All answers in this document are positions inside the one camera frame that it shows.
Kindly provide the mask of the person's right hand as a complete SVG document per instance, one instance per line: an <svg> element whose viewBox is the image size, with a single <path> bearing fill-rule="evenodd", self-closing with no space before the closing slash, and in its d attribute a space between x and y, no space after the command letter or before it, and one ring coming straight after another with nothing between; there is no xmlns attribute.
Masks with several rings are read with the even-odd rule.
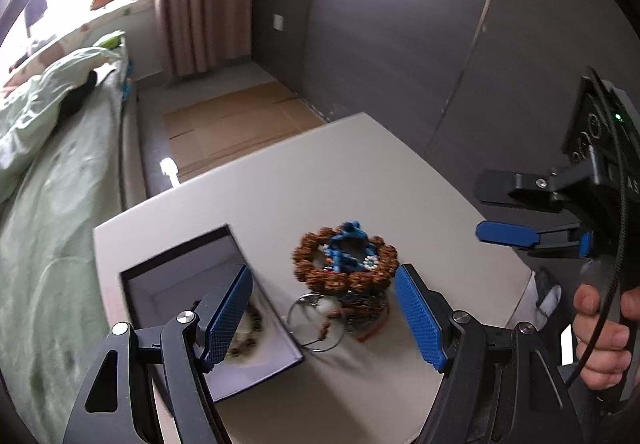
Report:
<svg viewBox="0 0 640 444"><path fill-rule="evenodd" d="M573 331L577 338L576 354L582 357L599 319L600 294L597 288L581 284L574 294ZM616 386L631 363L631 352L625 349L630 336L628 327L607 320L596 346L580 376L590 390L602 391Z"/></svg>

